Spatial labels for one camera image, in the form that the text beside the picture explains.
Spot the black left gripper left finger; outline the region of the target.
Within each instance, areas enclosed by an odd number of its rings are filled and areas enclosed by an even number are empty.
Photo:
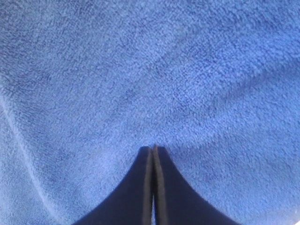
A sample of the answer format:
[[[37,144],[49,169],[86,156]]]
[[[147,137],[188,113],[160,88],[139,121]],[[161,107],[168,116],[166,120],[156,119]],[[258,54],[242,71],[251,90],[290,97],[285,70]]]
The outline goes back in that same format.
[[[141,147],[120,184],[76,225],[150,225],[153,201],[153,155]]]

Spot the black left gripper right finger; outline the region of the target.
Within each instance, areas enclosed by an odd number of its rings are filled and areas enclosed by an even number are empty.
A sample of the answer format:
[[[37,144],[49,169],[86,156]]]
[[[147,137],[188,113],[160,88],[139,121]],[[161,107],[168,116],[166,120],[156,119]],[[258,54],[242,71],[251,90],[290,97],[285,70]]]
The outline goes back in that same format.
[[[237,225],[199,196],[183,178],[165,147],[153,148],[157,225]]]

